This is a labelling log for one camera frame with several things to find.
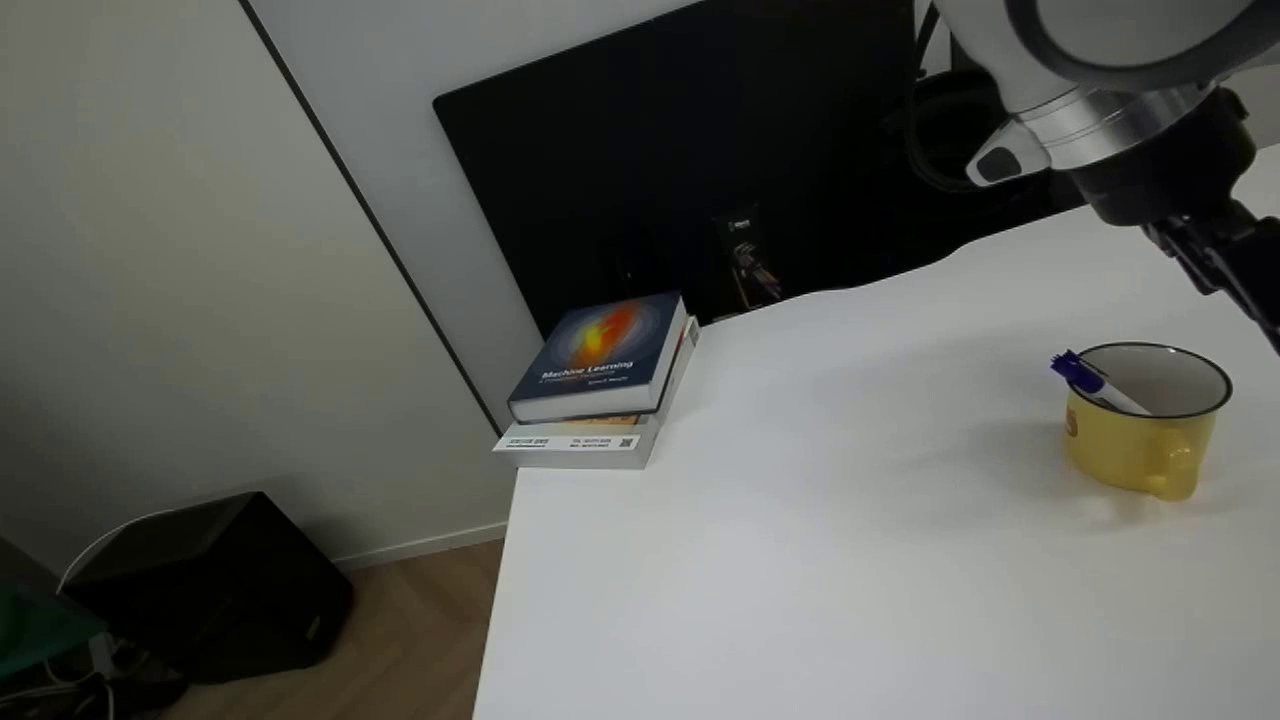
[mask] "black cable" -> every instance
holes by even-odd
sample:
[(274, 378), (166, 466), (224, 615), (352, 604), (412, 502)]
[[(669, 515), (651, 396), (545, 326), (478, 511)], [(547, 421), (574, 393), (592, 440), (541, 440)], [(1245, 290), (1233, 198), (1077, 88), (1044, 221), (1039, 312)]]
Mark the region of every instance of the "black cable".
[(940, 168), (929, 161), (923, 143), (918, 143), (917, 82), (918, 82), (918, 73), (923, 73), (923, 53), (929, 53), (929, 46), (932, 46), (934, 25), (940, 25), (940, 11), (934, 11), (934, 4), (929, 4), (923, 20), (918, 20), (918, 31), (917, 31), (917, 46), (910, 46), (907, 93), (903, 93), (907, 168), (910, 168), (910, 177), (917, 177), (923, 187), (932, 187), (932, 191), (940, 191), (940, 198), (967, 198), (967, 191), (974, 191), (974, 185), (962, 182), (962, 177), (940, 173)]
[(1253, 0), (1227, 29), (1208, 36), (1205, 46), (1155, 62), (1155, 64), (1093, 64), (1059, 47), (1047, 29), (1039, 0), (1005, 0), (1005, 11), (1029, 46), (1029, 53), (1050, 68), (1057, 76), (1083, 88), (1171, 88), (1171, 83), (1205, 83), (1280, 41), (1280, 0)]

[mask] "green object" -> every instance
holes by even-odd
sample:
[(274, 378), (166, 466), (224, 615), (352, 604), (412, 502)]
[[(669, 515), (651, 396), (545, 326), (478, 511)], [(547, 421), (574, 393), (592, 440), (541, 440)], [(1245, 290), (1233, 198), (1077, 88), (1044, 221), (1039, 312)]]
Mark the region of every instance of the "green object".
[(0, 578), (0, 681), (88, 645), (102, 623)]

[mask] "white baseboard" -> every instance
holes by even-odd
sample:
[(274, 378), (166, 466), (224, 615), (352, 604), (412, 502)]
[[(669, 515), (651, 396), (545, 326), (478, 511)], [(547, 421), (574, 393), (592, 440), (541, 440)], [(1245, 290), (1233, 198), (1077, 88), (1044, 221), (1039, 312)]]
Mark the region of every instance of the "white baseboard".
[(336, 564), (355, 572), (355, 570), (371, 570), (371, 564), (397, 564), (397, 560), (412, 560), (412, 557), (438, 557), (450, 548), (497, 543), (505, 538), (508, 538), (508, 526), (476, 526), (476, 527), (458, 527), (458, 533), (443, 533), (443, 538), (419, 538), (408, 543), (336, 557)]

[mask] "black monitor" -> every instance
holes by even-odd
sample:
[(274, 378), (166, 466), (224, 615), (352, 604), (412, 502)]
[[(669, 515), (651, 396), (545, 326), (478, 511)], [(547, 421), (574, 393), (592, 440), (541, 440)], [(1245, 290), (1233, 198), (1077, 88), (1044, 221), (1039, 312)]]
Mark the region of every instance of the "black monitor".
[(859, 166), (899, 110), (910, 0), (709, 0), (437, 100), (512, 276), (566, 307), (683, 294), (743, 307), (725, 230), (753, 221), (784, 298), (856, 279)]

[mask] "yellow mug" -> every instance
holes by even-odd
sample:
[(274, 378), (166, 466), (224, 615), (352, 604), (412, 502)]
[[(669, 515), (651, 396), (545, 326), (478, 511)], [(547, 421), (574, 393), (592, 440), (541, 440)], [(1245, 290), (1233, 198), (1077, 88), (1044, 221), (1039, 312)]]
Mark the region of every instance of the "yellow mug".
[(1215, 414), (1233, 378), (1171, 344), (1101, 344), (1081, 359), (1148, 410), (1131, 417), (1093, 396), (1066, 400), (1066, 458), (1103, 486), (1183, 502), (1200, 486)]

